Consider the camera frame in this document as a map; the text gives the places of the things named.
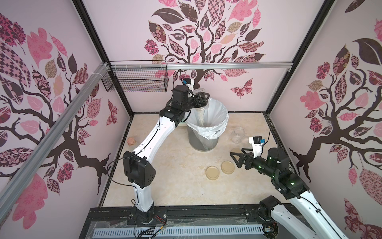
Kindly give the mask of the glass jar tan lid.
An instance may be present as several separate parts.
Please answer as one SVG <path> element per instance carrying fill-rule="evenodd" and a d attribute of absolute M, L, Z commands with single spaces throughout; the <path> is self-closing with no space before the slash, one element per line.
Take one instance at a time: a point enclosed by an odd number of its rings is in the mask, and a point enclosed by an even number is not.
<path fill-rule="evenodd" d="M 194 90 L 194 97 L 195 98 L 206 98 L 208 96 L 208 93 L 206 93 L 204 88 L 199 88 Z"/>
<path fill-rule="evenodd" d="M 245 136 L 245 129 L 242 127 L 236 127 L 232 130 L 231 141 L 233 143 L 239 144 Z"/>

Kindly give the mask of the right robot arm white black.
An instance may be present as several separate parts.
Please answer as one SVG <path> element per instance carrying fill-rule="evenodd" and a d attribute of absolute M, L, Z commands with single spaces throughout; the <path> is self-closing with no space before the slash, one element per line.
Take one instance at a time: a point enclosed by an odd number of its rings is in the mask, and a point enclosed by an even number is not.
<path fill-rule="evenodd" d="M 274 196 L 260 202 L 257 214 L 264 221 L 280 223 L 297 239 L 345 239 L 346 235 L 328 216 L 305 182 L 289 169 L 289 157 L 282 149 L 270 148 L 266 158 L 249 148 L 230 152 L 238 168 L 256 169 L 270 177 L 272 185 L 301 213 L 304 224 Z"/>

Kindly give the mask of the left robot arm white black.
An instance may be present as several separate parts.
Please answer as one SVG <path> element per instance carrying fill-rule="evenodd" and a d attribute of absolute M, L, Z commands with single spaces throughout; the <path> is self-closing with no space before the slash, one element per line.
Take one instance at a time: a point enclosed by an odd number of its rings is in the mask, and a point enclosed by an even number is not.
<path fill-rule="evenodd" d="M 210 95 L 205 92 L 195 93 L 187 85 L 178 85 L 172 90 L 172 97 L 165 108 L 159 112 L 159 119 L 143 140 L 132 152 L 126 151 L 120 159 L 123 163 L 124 174 L 134 188 L 136 217 L 143 224 L 149 224 L 154 217 L 154 201 L 150 185 L 156 176 L 152 165 L 155 154 L 165 139 L 176 127 L 187 120 L 186 113 L 192 109 L 204 108 L 209 103 Z"/>

